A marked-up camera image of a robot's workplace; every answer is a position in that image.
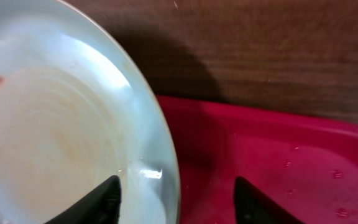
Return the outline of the white plate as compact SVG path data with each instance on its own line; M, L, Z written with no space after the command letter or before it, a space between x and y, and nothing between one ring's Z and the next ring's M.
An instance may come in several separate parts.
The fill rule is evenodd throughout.
M130 56L65 1L0 0L0 223L46 223L111 175L121 223L178 223L175 147Z

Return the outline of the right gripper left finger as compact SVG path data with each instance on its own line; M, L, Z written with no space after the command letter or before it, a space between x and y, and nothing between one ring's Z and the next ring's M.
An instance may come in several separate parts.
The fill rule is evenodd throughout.
M118 224L121 195L120 178L112 175L45 224Z

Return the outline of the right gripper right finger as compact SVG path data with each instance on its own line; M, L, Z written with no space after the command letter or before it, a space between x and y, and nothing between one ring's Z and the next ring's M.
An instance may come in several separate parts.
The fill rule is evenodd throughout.
M303 224L243 177L234 184L237 224Z

